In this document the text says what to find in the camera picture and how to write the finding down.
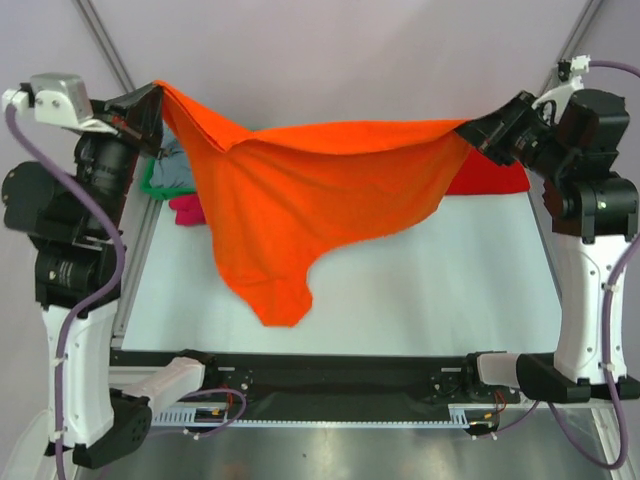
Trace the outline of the orange t-shirt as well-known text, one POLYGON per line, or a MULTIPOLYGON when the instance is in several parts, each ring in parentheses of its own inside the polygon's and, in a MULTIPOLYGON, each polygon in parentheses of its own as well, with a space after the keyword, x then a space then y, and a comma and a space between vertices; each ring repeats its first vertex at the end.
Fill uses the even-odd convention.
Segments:
POLYGON ((453 120, 252 131, 174 86, 163 93, 220 276, 268 327, 309 312, 307 277, 322 255, 431 215, 470 151, 453 120))

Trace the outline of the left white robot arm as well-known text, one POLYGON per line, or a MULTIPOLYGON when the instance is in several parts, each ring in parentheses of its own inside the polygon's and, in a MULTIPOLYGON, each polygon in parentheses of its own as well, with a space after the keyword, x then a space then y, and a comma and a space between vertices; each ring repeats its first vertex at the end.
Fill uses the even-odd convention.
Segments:
POLYGON ((5 226, 37 251, 35 299, 48 337, 46 452, 97 470, 137 450, 152 418, 188 394, 213 398, 212 355, 185 350, 145 380, 109 385, 113 322, 126 248, 119 223, 137 160, 159 153, 156 84, 93 100, 75 75, 41 74, 3 93, 14 139, 30 160, 1 187, 5 226))

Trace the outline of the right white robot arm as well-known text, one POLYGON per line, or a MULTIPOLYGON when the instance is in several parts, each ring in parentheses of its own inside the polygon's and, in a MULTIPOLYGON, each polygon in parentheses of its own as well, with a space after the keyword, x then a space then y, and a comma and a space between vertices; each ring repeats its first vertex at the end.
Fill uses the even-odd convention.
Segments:
POLYGON ((497 386, 532 400, 635 400, 621 340, 626 263, 639 227, 639 193, 612 166, 630 117, 625 100, 598 89, 542 97, 521 92, 456 133, 500 166, 520 164, 543 182, 558 250, 561 330, 551 353, 479 352, 461 376, 484 401, 497 386))

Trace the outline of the grey t-shirt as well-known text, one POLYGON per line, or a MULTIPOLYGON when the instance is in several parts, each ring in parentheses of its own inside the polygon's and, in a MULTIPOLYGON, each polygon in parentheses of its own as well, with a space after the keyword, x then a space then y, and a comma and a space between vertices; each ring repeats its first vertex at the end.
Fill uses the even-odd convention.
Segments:
POLYGON ((174 139, 169 141, 156 160, 152 178, 153 187, 187 187, 194 188, 191 165, 185 150, 174 139))

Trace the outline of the folded red t-shirt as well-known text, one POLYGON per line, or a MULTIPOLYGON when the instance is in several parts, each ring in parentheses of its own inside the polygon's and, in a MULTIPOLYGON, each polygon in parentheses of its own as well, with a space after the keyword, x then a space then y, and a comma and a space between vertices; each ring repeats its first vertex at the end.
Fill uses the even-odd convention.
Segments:
POLYGON ((529 189, 529 179, 520 164, 499 166, 477 150, 471 150, 446 195, 509 195, 529 189))

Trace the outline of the green plastic bin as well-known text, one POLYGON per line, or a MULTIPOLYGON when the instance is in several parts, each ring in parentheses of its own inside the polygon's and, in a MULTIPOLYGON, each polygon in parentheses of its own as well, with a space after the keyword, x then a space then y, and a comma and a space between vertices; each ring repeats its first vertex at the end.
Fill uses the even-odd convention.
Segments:
POLYGON ((196 193, 194 188, 187 187, 153 187, 150 183, 156 160, 152 158, 145 167, 142 180, 140 182, 140 190, 157 201, 168 201, 173 198, 192 195, 196 193))

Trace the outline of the magenta t-shirt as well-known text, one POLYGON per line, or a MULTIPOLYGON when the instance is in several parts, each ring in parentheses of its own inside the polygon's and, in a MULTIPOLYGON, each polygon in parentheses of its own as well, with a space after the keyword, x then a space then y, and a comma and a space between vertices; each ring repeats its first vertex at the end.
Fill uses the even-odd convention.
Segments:
POLYGON ((192 227, 206 223, 200 200, 196 194, 171 199, 169 208, 175 213, 176 225, 192 227))

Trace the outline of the aluminium corner post left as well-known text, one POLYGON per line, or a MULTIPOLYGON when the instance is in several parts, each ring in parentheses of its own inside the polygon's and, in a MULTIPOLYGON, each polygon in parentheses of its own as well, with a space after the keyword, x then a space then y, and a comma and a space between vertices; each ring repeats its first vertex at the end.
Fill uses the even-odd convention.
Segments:
POLYGON ((106 25, 94 5, 94 2, 90 0, 72 0, 71 4, 74 6, 80 19, 83 21, 90 37, 94 41, 117 85, 123 92, 132 92, 136 87, 135 82, 133 81, 117 46, 111 38, 106 25))

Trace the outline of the aluminium corner post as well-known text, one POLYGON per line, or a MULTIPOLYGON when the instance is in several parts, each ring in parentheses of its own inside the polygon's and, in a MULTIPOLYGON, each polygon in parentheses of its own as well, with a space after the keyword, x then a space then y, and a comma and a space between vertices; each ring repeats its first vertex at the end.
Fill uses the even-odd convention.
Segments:
POLYGON ((592 25, 598 18, 604 0, 588 0, 582 8, 577 20, 575 21, 570 33, 561 47, 556 59, 551 67, 550 73, 544 84, 544 88, 553 87, 557 80, 557 65, 561 60, 573 57, 579 50, 584 38, 589 33, 592 25))
POLYGON ((94 2, 90 0, 72 0, 71 4, 74 6, 80 19, 83 21, 90 37, 94 41, 117 85, 123 92, 132 92, 136 87, 135 82, 133 81, 117 46, 111 38, 106 25, 94 5, 94 2))

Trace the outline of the aluminium corner post right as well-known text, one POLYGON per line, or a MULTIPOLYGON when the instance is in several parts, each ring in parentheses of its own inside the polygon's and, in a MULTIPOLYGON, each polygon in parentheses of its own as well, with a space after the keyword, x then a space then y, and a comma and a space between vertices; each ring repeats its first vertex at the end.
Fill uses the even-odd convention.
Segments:
POLYGON ((570 33, 561 47, 556 59, 551 67, 550 73, 544 84, 544 88, 553 87, 557 80, 557 65, 561 60, 573 57, 579 50, 584 38, 589 33, 592 25, 598 18, 604 0, 588 0, 582 8, 577 20, 575 21, 570 33))

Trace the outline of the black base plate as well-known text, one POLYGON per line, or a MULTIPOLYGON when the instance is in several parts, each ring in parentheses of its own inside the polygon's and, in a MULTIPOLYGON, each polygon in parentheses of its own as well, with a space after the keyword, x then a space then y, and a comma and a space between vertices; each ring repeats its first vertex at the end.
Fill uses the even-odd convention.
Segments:
POLYGON ((161 369, 180 356, 204 370, 166 402, 232 400, 251 420, 444 420, 455 404, 519 403, 526 389, 481 381, 477 357, 367 357, 116 351, 115 366, 161 369))

